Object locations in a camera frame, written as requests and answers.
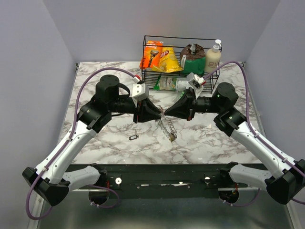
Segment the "black key tag with key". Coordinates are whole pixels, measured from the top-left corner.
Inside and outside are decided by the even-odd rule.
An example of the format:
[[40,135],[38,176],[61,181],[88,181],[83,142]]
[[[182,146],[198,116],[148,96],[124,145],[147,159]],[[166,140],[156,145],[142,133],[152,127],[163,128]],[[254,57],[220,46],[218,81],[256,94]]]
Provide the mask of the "black key tag with key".
[[136,139],[138,139],[138,138],[139,138],[139,135],[138,135],[138,131],[137,131],[137,130],[134,131],[134,134],[132,134],[131,136],[128,137],[128,139],[129,139],[130,141],[136,140]]

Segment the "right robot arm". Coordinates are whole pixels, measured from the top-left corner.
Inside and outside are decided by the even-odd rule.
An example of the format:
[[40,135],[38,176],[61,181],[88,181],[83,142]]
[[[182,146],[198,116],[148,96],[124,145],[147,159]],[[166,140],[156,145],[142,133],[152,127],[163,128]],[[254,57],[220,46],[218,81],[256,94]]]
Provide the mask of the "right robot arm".
[[231,162],[221,170],[220,183],[225,187],[234,183],[251,185],[266,191],[276,202],[287,204],[305,186],[305,161],[296,161],[254,130],[234,107],[237,99],[230,83],[220,83],[212,97],[196,97],[190,88],[164,114],[190,121],[195,113],[215,113],[218,129],[245,146],[266,167],[260,170]]

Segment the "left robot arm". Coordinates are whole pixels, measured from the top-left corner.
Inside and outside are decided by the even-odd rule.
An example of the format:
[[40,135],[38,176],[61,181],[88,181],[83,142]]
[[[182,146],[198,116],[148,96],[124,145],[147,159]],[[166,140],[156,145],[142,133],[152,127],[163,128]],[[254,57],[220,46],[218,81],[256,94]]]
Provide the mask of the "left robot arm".
[[70,191],[92,185],[102,188],[106,170],[98,165],[67,172],[82,148],[107,125],[113,113],[132,114],[135,123],[161,118],[160,110],[149,100],[149,87],[142,83],[128,88],[114,75],[104,75],[96,84],[91,100],[78,110],[71,129],[55,149],[35,168],[22,175],[35,192],[52,207],[61,203]]

